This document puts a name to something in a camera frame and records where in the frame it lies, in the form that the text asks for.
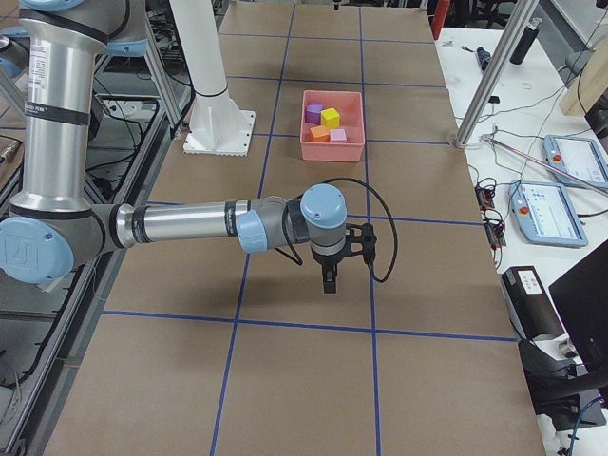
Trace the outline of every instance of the pink tray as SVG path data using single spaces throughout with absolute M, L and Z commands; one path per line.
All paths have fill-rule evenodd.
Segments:
M 340 128 L 346 130 L 348 143 L 309 142 L 309 129 L 314 126 L 304 121 L 304 111 L 311 103 L 320 103 L 325 109 L 335 108 L 340 113 Z M 331 92 L 305 90 L 302 100 L 300 126 L 302 159 L 317 162 L 359 162 L 365 146 L 363 125 L 363 99 L 360 92 Z

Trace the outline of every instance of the computer monitor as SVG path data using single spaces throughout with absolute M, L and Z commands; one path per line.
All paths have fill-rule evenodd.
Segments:
M 585 368 L 598 379 L 596 388 L 608 398 L 608 241 L 551 284 L 549 293 Z

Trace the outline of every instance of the blue cable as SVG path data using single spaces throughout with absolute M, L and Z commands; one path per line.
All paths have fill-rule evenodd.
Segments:
M 577 430 L 579 430 L 580 423 L 582 422 L 582 417 L 591 406 L 593 406 L 596 402 L 603 401 L 603 399 L 604 398 L 602 396 L 596 397 L 594 400 L 589 401 L 589 403 L 580 411 L 579 418 L 577 418 L 577 422 L 574 424 L 574 427 L 572 429 L 572 435 L 570 436 L 570 449 L 568 449 L 568 456 L 572 456 L 572 452 L 574 450 L 574 443 L 577 440 Z

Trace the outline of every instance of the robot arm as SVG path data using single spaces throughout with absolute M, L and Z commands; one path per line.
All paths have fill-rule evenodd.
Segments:
M 68 274 L 97 255 L 170 239 L 238 237 L 247 253 L 310 242 L 326 293 L 337 264 L 362 255 L 371 267 L 370 225 L 347 225 L 342 194 L 318 184 L 301 198 L 271 197 L 173 207 L 94 205 L 84 199 L 93 67 L 108 43 L 145 53 L 143 0 L 22 0 L 30 35 L 23 189 L 0 223 L 0 268 L 27 283 Z M 356 228 L 365 232 L 356 235 Z M 353 245 L 360 245 L 356 251 Z

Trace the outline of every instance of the yellow cube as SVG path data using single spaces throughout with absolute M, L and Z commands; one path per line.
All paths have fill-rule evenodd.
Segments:
M 321 124 L 329 130 L 340 126 L 340 113 L 334 108 L 323 109 L 321 111 Z

